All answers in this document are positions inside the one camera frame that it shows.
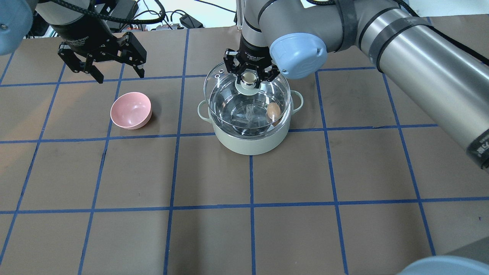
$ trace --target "white pot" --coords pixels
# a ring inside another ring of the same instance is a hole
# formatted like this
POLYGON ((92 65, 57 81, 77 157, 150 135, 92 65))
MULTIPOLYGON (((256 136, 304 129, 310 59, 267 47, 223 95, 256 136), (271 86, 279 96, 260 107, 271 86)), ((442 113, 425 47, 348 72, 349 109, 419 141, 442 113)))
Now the white pot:
POLYGON ((204 117, 200 114, 200 108, 203 104, 207 103, 206 100, 203 100, 199 106, 197 107, 197 114, 199 117, 212 124, 212 128, 214 128, 214 132, 218 140, 226 146, 229 150, 236 152, 242 155, 259 155, 266 153, 273 148, 277 147, 284 139, 287 133, 289 132, 290 127, 290 118, 296 112, 298 112, 302 106, 304 105, 304 98, 298 91, 290 91, 292 94, 297 95, 301 100, 301 105, 294 109, 294 103, 291 100, 290 105, 287 110, 284 112, 282 120, 283 123, 277 125, 279 129, 277 129, 272 135, 257 139, 241 139, 238 137, 233 137, 227 133, 225 133, 218 125, 215 124, 214 120, 211 119, 211 111, 210 108, 207 108, 207 112, 209 117, 204 117))

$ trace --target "metal tube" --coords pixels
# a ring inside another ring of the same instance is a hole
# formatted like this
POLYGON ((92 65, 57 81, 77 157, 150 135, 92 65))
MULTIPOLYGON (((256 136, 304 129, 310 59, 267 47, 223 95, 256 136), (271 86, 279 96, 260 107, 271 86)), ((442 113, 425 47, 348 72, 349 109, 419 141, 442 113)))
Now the metal tube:
POLYGON ((486 135, 489 67, 428 27, 394 38, 379 67, 462 148, 486 135))

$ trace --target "brown egg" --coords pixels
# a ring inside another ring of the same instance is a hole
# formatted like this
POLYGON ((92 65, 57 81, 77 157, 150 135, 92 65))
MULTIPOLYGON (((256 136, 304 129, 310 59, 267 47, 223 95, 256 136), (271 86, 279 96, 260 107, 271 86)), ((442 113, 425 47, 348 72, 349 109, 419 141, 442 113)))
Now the brown egg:
POLYGON ((267 106, 267 116, 272 121, 276 121, 280 117, 281 114, 282 114, 282 112, 280 111, 280 106, 278 106, 277 103, 272 102, 267 106))

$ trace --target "pink bowl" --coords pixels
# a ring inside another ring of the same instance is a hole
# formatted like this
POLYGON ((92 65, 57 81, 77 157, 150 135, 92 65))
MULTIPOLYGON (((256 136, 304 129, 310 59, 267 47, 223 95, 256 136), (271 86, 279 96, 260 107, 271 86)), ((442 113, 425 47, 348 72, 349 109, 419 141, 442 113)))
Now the pink bowl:
POLYGON ((150 99, 140 92, 129 92, 118 98, 111 108, 112 122, 124 129, 143 127, 151 118, 150 99))

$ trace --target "light blue cap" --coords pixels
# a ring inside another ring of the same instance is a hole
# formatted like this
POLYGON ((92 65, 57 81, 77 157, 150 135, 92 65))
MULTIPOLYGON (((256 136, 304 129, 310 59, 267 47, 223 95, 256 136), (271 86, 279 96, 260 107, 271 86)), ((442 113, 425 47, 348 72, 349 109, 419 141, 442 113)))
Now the light blue cap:
POLYGON ((0 55, 14 52, 32 26, 25 0, 0 0, 0 55))
POLYGON ((321 68, 328 52, 319 37, 301 32, 277 38, 270 46, 270 56, 286 78, 298 79, 321 68))

